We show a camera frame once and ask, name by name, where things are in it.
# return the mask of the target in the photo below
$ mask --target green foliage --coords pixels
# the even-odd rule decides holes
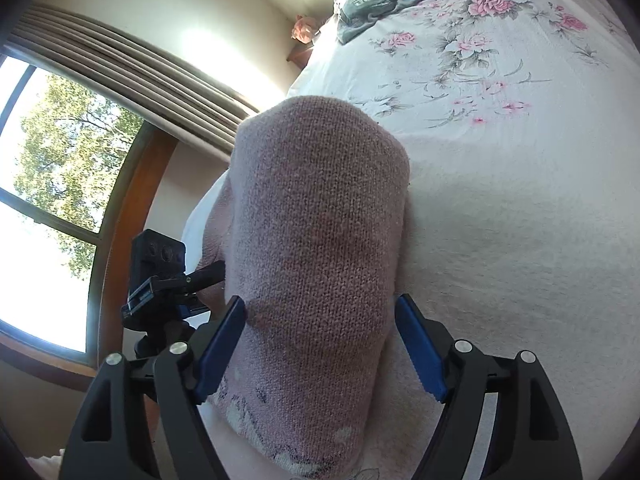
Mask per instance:
[[[111,189],[142,119],[63,77],[22,119],[26,134],[14,187],[27,202],[90,231],[102,222]],[[87,278],[95,248],[56,232],[72,274]]]

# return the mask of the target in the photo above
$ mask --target wooden window frame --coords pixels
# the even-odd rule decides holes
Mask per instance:
[[[0,112],[0,126],[4,126],[34,70],[25,70]],[[143,123],[120,168],[98,233],[0,189],[3,203],[96,247],[89,278],[85,352],[55,345],[0,320],[0,359],[46,381],[85,391],[104,357],[122,350],[120,307],[127,301],[131,241],[144,228],[177,142],[175,137]]]

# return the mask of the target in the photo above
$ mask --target bed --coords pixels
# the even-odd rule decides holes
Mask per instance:
[[[423,0],[336,33],[333,19],[289,95],[350,102],[407,151],[397,292],[484,352],[535,350],[584,478],[600,478],[640,418],[640,55],[625,27],[605,0]],[[187,224],[187,270],[224,178]],[[407,363],[392,332],[350,478],[410,478],[428,444],[439,407]],[[291,478],[202,414],[231,478]],[[481,468],[479,452],[465,478]]]

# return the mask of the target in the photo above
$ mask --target beige curtain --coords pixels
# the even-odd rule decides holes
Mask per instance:
[[[56,7],[31,6],[4,50],[75,79],[226,161],[238,124],[258,111],[240,94],[179,58]]]

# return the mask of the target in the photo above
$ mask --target knitted fabric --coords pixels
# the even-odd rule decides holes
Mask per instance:
[[[377,123],[331,98],[292,98],[243,122],[200,266],[226,261],[248,321],[209,402],[292,475],[348,471],[385,337],[409,179]]]

